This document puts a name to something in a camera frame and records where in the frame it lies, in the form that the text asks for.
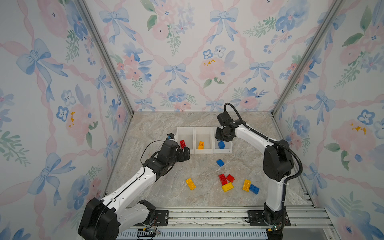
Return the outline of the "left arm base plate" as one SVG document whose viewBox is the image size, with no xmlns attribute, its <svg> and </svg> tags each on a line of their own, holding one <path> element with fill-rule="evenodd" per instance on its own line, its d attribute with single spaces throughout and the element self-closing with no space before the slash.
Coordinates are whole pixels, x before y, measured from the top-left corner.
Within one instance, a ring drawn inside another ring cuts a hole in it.
<svg viewBox="0 0 384 240">
<path fill-rule="evenodd" d="M 137 223 L 134 227 L 166 227 L 168 221 L 168 210 L 152 210 L 143 223 Z"/>
</svg>

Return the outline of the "yellow curved lego brick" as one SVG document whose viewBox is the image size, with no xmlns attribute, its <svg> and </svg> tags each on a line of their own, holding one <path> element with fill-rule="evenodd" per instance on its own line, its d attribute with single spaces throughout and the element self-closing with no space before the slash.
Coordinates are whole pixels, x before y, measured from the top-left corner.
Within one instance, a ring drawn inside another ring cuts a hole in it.
<svg viewBox="0 0 384 240">
<path fill-rule="evenodd" d="M 198 150 L 203 150 L 205 146 L 205 142 L 199 141 Z"/>
</svg>

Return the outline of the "small blue lego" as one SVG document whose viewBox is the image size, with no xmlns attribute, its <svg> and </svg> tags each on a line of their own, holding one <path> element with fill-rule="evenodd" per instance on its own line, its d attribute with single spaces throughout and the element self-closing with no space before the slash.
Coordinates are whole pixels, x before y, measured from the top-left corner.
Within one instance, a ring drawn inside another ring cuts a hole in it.
<svg viewBox="0 0 384 240">
<path fill-rule="evenodd" d="M 218 166 L 219 166 L 220 168 L 223 167 L 223 166 L 225 165 L 225 163 L 224 163 L 221 159 L 217 160 L 217 164 L 218 164 Z"/>
</svg>

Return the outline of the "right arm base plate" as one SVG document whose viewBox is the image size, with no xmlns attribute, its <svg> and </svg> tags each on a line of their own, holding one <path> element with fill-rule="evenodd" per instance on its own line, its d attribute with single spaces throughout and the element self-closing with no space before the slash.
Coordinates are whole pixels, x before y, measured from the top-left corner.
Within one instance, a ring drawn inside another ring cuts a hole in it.
<svg viewBox="0 0 384 240">
<path fill-rule="evenodd" d="M 282 211 L 265 212 L 264 210 L 249 210 L 247 211 L 247 216 L 244 220 L 252 227 L 278 227 L 281 222 L 284 223 L 284 227 L 291 226 L 291 222 L 286 211 L 283 219 Z"/>
</svg>

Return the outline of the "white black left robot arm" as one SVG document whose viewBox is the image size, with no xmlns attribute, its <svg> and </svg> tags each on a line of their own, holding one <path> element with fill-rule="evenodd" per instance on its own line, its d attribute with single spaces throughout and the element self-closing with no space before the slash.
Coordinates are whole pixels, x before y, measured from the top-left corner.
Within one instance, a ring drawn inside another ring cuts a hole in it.
<svg viewBox="0 0 384 240">
<path fill-rule="evenodd" d="M 156 207 L 146 200 L 129 204 L 146 188 L 166 175 L 176 163 L 188 161 L 191 150 L 174 139 L 163 141 L 161 149 L 147 159 L 125 184 L 102 199 L 91 199 L 84 210 L 78 234 L 85 240 L 115 240 L 120 232 L 137 224 L 153 225 Z"/>
</svg>

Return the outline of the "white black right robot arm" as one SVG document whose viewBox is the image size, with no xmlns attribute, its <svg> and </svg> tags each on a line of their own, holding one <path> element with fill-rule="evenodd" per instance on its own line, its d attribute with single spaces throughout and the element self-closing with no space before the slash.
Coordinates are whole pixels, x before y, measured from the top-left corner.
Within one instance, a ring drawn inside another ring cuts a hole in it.
<svg viewBox="0 0 384 240">
<path fill-rule="evenodd" d="M 240 119 L 233 120 L 228 112 L 219 114 L 217 119 L 221 125 L 216 130 L 217 140 L 231 142 L 237 137 L 263 154 L 263 171 L 269 178 L 269 183 L 262 218 L 269 226 L 283 228 L 287 220 L 285 206 L 287 179 L 294 168 L 288 143 L 269 138 Z"/>
</svg>

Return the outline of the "red square lego brick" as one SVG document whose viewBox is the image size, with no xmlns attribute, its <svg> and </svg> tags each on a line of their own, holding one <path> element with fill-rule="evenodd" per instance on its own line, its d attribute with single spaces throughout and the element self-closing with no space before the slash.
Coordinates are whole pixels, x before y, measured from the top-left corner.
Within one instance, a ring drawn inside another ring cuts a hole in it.
<svg viewBox="0 0 384 240">
<path fill-rule="evenodd" d="M 181 146 L 182 149 L 184 149 L 186 147 L 186 143 L 185 143 L 184 140 L 180 141 L 180 146 Z"/>
</svg>

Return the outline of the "white three-compartment bin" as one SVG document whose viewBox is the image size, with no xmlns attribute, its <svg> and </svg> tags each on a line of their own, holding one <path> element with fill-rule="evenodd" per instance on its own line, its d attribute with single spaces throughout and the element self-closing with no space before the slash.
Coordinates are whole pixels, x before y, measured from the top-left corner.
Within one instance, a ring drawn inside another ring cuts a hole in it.
<svg viewBox="0 0 384 240">
<path fill-rule="evenodd" d="M 225 149 L 219 149 L 218 140 L 215 138 L 217 127 L 177 127 L 176 139 L 180 144 L 184 140 L 191 154 L 231 154 L 233 143 L 224 142 Z M 198 150 L 199 141 L 205 142 L 203 150 Z"/>
</svg>

